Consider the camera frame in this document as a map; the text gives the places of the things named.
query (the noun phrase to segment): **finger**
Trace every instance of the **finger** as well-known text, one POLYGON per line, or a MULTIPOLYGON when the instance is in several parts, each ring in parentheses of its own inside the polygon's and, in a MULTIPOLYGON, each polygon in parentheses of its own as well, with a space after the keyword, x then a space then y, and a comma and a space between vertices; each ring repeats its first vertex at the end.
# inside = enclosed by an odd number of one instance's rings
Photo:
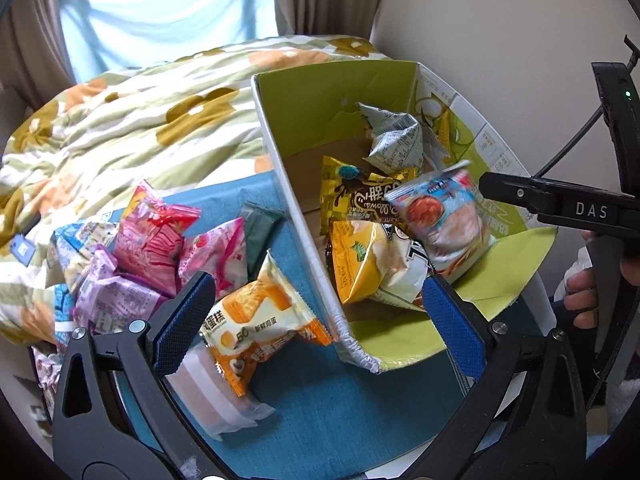
POLYGON ((596 308, 597 306, 598 295, 593 288, 581 290, 564 297, 564 307, 567 310, 583 310, 585 308, 596 308))
POLYGON ((640 285, 640 256, 622 258, 620 272, 631 285, 640 285))
POLYGON ((576 328, 588 329, 598 326, 598 311, 590 310, 588 312, 582 312, 578 314, 574 319, 574 326, 576 328))
POLYGON ((584 269, 574 274, 568 280, 566 280, 566 288, 569 292, 578 292, 580 290, 587 290, 588 288, 595 288, 596 275, 593 272, 593 267, 584 269))

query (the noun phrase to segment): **blue gripper pad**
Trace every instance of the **blue gripper pad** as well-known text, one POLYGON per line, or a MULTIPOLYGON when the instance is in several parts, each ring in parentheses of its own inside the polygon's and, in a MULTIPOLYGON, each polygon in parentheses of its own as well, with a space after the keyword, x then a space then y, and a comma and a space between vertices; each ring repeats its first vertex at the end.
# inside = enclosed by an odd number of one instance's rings
POLYGON ((424 280, 422 304, 425 310, 462 373, 477 381, 486 365, 484 342, 469 325, 456 301, 462 303, 455 291, 451 289, 450 294, 447 293, 436 276, 424 280))
POLYGON ((198 330, 216 302, 215 280, 204 272, 200 279, 191 285, 195 279, 194 276, 186 285, 185 295, 183 295, 183 290, 174 300, 169 300, 178 301, 180 304, 162 333, 156 338, 153 370, 159 376, 170 375, 178 371, 193 338, 198 334, 198 330))

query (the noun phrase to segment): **bed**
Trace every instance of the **bed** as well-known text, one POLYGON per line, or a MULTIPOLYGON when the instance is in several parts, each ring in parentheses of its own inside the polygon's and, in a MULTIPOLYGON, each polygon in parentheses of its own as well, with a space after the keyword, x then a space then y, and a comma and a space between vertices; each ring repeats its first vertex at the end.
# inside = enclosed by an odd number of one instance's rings
POLYGON ((2 158, 1 335, 56 342, 46 263, 54 229, 125 206, 142 179, 169 195, 271 168, 251 76, 384 57, 347 36, 269 38, 103 73, 57 95, 14 132, 2 158), (37 214, 27 236, 36 251, 25 267, 9 241, 37 214))

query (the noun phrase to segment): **orange snack package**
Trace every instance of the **orange snack package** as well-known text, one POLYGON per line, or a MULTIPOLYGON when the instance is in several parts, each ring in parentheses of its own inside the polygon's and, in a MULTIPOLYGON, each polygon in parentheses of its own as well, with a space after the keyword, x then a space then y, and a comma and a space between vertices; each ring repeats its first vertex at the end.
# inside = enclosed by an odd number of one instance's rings
POLYGON ((331 336, 267 252, 258 279, 213 306, 200 334, 238 396, 258 363, 296 334, 327 346, 331 336))

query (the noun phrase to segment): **snack bag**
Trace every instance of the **snack bag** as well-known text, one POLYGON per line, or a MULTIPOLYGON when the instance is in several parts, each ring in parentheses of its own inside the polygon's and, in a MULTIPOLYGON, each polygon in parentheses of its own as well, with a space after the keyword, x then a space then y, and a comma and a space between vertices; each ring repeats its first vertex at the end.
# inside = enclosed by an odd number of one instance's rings
POLYGON ((47 247, 46 286, 65 283, 69 292, 75 294, 86 276, 95 247, 108 246, 117 232, 116 224, 89 220, 55 229, 47 247))
POLYGON ((135 319, 148 319, 167 298, 142 283, 116 274, 118 263, 104 247, 94 259, 78 292, 74 310, 76 325, 91 333, 119 332, 135 319))
POLYGON ((198 208, 168 206, 143 180, 118 225, 114 254, 120 267, 174 298, 182 233, 199 217, 198 208))
POLYGON ((342 304, 372 296, 389 270, 390 245, 382 224, 365 220, 331 223, 335 287, 342 304))
POLYGON ((422 307, 422 284, 429 271, 429 261, 424 247, 398 227, 384 227, 391 238, 391 264, 378 290, 370 298, 380 303, 425 312, 422 307))
POLYGON ((415 168, 407 168, 392 176, 380 176, 325 156, 320 190, 320 234, 329 233, 331 219, 398 224, 398 213, 384 195, 416 175, 415 168))
POLYGON ((56 349, 63 356, 66 346, 71 339, 71 333, 78 328, 74 321, 74 309, 76 298, 69 292, 66 283, 59 283, 53 287, 54 293, 54 334, 56 336, 56 349))
POLYGON ((424 312, 427 256, 421 243, 398 227, 362 220, 334 221, 327 253, 342 304, 370 298, 424 312))
POLYGON ((33 352, 33 361, 38 375, 38 384, 42 389, 49 416, 53 417, 53 406, 56 399, 56 391, 58 390, 62 362, 60 362, 58 355, 44 355, 35 346, 31 347, 31 351, 33 352))
POLYGON ((216 300, 248 281, 244 220, 236 218, 206 233, 185 238, 180 251, 178 279, 185 286, 198 270, 216 280, 216 300))
POLYGON ((240 214, 244 218, 244 238, 246 239, 246 263, 249 279, 255 280, 264 261, 267 243, 276 227, 284 219, 283 211, 261 206, 254 202, 244 202, 240 214))
POLYGON ((296 334, 323 346, 332 342, 269 251, 258 279, 215 304, 200 334, 238 396, 246 393, 257 364, 296 334))
POLYGON ((364 160, 388 175, 402 168, 415 168, 417 174, 422 174, 420 123, 411 114, 396 114, 359 104, 365 134, 372 141, 371 153, 364 160))
POLYGON ((425 174, 385 195, 449 283, 495 242, 476 209, 467 164, 425 174))
POLYGON ((221 433, 255 427, 257 420, 275 411, 250 393, 238 397, 203 342, 192 347, 178 371, 166 379, 202 429, 216 440, 222 440, 221 433))

